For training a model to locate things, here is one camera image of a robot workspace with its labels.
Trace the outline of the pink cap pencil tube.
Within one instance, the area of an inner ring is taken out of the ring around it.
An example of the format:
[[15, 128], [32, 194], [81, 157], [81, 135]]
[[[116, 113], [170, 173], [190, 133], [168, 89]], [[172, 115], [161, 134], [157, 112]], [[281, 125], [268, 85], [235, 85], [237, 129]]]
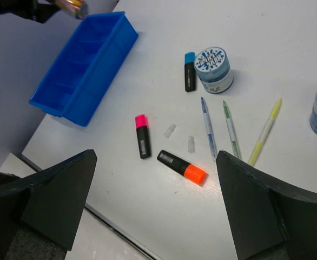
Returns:
[[55, 0], [54, 4], [78, 20], [83, 20], [89, 15], [89, 6], [83, 0]]

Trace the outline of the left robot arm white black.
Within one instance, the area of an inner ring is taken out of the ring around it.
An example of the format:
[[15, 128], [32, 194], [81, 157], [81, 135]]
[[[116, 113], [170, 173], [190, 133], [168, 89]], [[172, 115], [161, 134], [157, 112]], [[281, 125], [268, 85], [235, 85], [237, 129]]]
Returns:
[[39, 3], [36, 0], [0, 0], [0, 15], [13, 14], [40, 24], [44, 24], [60, 10], [55, 1]]

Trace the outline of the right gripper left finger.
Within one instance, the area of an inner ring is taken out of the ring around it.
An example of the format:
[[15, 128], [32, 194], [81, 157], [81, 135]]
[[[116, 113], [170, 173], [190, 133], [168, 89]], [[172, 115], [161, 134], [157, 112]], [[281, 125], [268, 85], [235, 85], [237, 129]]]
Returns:
[[96, 162], [85, 150], [24, 178], [0, 172], [0, 259], [65, 259]]

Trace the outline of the yellow slim highlighter pen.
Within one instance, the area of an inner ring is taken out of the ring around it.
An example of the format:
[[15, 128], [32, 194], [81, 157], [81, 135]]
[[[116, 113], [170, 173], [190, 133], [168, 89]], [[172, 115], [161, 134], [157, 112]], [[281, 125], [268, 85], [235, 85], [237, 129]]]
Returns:
[[251, 166], [254, 166], [261, 151], [262, 151], [262, 148], [268, 138], [268, 135], [273, 127], [273, 124], [276, 120], [276, 117], [280, 111], [280, 108], [281, 108], [281, 104], [282, 104], [282, 98], [279, 98], [276, 102], [276, 104], [274, 105], [262, 131], [261, 131], [261, 134], [256, 142], [256, 145], [251, 153], [251, 156], [248, 160], [248, 164], [251, 165]]

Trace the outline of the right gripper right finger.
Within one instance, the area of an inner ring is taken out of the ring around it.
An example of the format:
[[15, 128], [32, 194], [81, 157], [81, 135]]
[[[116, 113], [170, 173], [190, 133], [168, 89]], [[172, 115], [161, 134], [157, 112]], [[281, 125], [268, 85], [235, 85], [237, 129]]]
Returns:
[[238, 259], [317, 259], [317, 193], [226, 151], [216, 165]]

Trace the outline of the green slim pen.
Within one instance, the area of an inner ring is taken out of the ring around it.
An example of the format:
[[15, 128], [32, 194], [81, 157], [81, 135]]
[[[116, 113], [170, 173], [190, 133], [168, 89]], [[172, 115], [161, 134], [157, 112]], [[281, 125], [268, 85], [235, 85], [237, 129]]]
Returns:
[[238, 159], [242, 159], [232, 116], [225, 100], [223, 100], [223, 110], [224, 110], [224, 115], [226, 118], [226, 125], [228, 129], [229, 137], [230, 137], [233, 155], [237, 157]]

